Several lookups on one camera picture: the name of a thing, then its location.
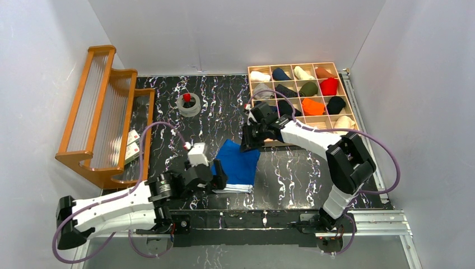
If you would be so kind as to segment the blue underwear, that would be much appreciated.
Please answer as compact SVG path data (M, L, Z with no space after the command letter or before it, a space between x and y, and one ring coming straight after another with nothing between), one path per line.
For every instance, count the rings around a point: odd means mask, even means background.
M240 145L226 140L218 151L215 159L221 162L222 169L228 179L223 190L215 193L250 193L254 187L259 150L240 152Z

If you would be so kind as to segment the orange underwear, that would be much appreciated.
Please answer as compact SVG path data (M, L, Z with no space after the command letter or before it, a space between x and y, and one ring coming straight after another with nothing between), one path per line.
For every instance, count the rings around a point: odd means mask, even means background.
M305 116L321 116L325 112L325 105L309 98L304 98L301 106Z

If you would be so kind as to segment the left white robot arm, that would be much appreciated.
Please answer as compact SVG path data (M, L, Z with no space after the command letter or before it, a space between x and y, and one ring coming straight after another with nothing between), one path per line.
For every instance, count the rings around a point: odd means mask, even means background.
M156 178L89 200L65 196L57 208L59 233L53 245L59 250L79 247L98 235L125 230L141 234L167 233L180 223L171 217L169 203L187 200L196 194L210 194L226 187L228 176L221 162L191 166L182 173L166 171Z

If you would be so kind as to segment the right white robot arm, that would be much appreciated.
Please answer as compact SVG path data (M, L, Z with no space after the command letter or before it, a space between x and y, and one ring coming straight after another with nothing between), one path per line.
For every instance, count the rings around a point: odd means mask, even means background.
M267 139L292 144L326 160L332 189L319 210L317 223L330 229L344 215L357 192L376 170L361 137L356 132L344 136L308 126L290 115L279 116L264 102L244 108L241 152L259 149Z

